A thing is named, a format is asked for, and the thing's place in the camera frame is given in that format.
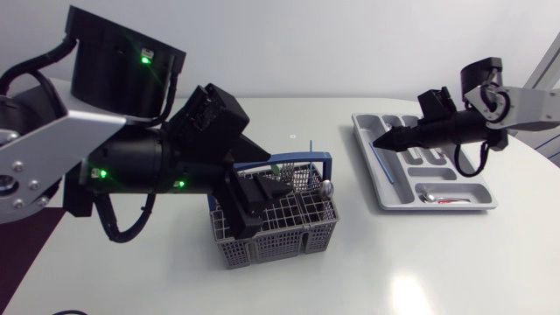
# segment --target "screw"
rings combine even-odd
[[[25,206],[25,203],[24,203],[23,200],[21,200],[21,199],[16,199],[16,200],[14,200],[14,207],[15,207],[16,209],[21,209],[21,208],[23,208],[24,206]]]
[[[48,205],[50,201],[51,200],[48,199],[48,197],[42,196],[41,198],[38,199],[37,204],[39,207],[46,207],[46,205]]]
[[[32,180],[29,182],[29,189],[31,190],[38,190],[39,189],[39,182],[37,180]]]
[[[13,132],[12,132],[12,133],[10,133],[10,134],[6,137],[6,141],[7,141],[7,142],[12,142],[12,141],[14,141],[14,140],[16,140],[16,139],[18,139],[18,138],[19,138],[19,135],[18,135],[17,133],[13,133]]]
[[[14,164],[11,166],[11,169],[16,171],[16,172],[21,172],[24,170],[24,163],[21,161],[16,161],[14,162]]]

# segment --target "robotic arm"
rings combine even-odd
[[[548,130],[560,124],[557,93],[504,87],[501,70],[499,58],[466,66],[461,71],[465,110],[457,111],[446,87],[430,90],[418,96],[423,119],[418,120],[417,126],[393,127],[375,140],[374,146],[405,151],[410,147],[456,145],[455,167],[461,175],[472,177],[483,170],[489,149],[506,148],[508,130]],[[460,145],[480,141],[480,167],[474,173],[465,173],[459,165]]]
[[[260,212],[291,187],[237,175],[234,163],[270,158],[242,134],[249,117],[237,100],[213,84],[197,87],[167,121],[184,52],[75,7],[66,35],[53,51],[0,78],[0,223],[46,207],[66,176],[64,208],[83,217],[95,204],[114,242],[142,230],[159,193],[212,194],[234,237],[253,236]],[[72,84],[40,74],[77,42]],[[5,96],[22,74],[37,78],[39,87]],[[147,195],[127,231],[116,225],[111,193]]]

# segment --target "white table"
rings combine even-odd
[[[227,270],[206,196],[160,196],[144,231],[115,244],[66,214],[5,314],[560,313],[560,170],[510,138],[483,175],[487,213],[380,210],[353,112],[417,113],[390,99],[241,99],[245,134],[271,153],[333,157],[340,221],[324,253]],[[478,145],[467,146],[478,161]],[[114,197],[126,228],[144,197]]]

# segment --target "gray plastic basket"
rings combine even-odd
[[[260,164],[237,164],[237,170],[265,165],[282,165],[279,173],[268,170],[245,172],[243,177],[261,175],[289,183],[293,192],[274,202],[261,214],[262,227],[250,239],[236,240],[231,235],[228,221],[220,205],[209,196],[213,236],[228,268],[239,268],[251,263],[266,263],[326,250],[334,226],[339,220],[332,199],[319,197],[323,180],[314,162],[323,163],[325,179],[331,178],[330,154],[325,152],[286,153],[273,156]]]

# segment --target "white plastic tray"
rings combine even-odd
[[[375,148],[371,143],[391,126],[416,126],[418,117],[393,114],[352,114],[354,134],[374,181],[375,193],[385,210],[488,210],[498,203],[481,175],[465,178],[452,162],[454,145],[437,149],[412,148],[393,152]],[[379,159],[385,165],[383,170]],[[465,172],[474,172],[473,164],[460,152]],[[468,203],[426,203],[422,195],[468,199]]]

